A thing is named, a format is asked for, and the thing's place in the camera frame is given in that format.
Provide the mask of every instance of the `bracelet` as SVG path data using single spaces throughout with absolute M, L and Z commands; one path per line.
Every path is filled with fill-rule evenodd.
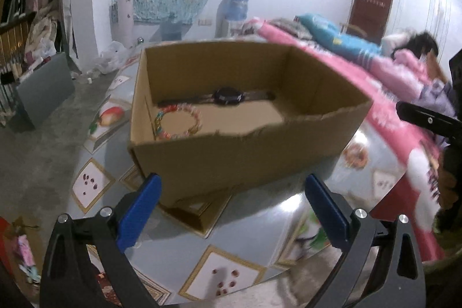
M 194 124 L 194 126 L 192 126 L 190 129 L 188 129 L 186 132 L 182 134 L 170 135 L 169 133 L 165 132 L 162 129 L 161 121 L 165 114 L 174 113 L 177 111 L 186 111 L 187 113 L 190 113 L 191 116 L 193 116 L 196 119 L 196 124 Z M 160 109 L 160 111 L 158 112 L 156 116 L 156 119 L 154 120 L 154 126 L 156 130 L 156 135 L 160 138 L 169 140 L 169 139 L 176 139 L 180 137 L 188 137 L 188 136 L 196 134 L 202 128 L 202 121 L 200 119 L 200 111 L 196 107 L 191 106 L 187 103 L 182 103 L 179 105 L 170 105 L 170 106 Z

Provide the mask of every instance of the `watch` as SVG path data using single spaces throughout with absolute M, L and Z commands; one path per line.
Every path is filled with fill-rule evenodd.
M 276 96 L 272 92 L 264 90 L 256 90 L 251 92 L 241 92 L 231 87 L 223 87 L 218 89 L 212 94 L 206 94 L 205 96 L 197 96 L 191 98 L 184 98 L 181 100 L 164 100 L 158 103 L 159 108 L 167 107 L 170 105 L 177 105 L 179 103 L 189 104 L 202 104 L 202 103 L 214 103 L 216 105 L 239 105 L 244 101 L 272 101 Z

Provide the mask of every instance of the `gray floor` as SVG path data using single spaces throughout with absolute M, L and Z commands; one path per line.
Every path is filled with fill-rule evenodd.
M 38 128 L 21 119 L 0 127 L 0 216 L 37 219 L 44 245 L 57 216 L 66 210 L 72 174 L 99 104 L 114 74 L 88 84 L 75 80 L 75 93 Z

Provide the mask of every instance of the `wall socket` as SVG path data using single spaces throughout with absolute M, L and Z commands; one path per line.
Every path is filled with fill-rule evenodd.
M 212 25 L 212 19 L 199 19 L 200 27 L 209 27 Z

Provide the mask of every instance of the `blue gripper pad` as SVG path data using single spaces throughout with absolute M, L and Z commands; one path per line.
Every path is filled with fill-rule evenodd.
M 149 175 L 139 188 L 137 198 L 118 224 L 116 243 L 122 253 L 135 245 L 160 199 L 161 191 L 162 183 L 156 174 Z
M 347 251 L 351 245 L 349 217 L 353 211 L 348 202 L 341 195 L 332 193 L 314 175 L 306 178 L 305 195 L 332 246 Z

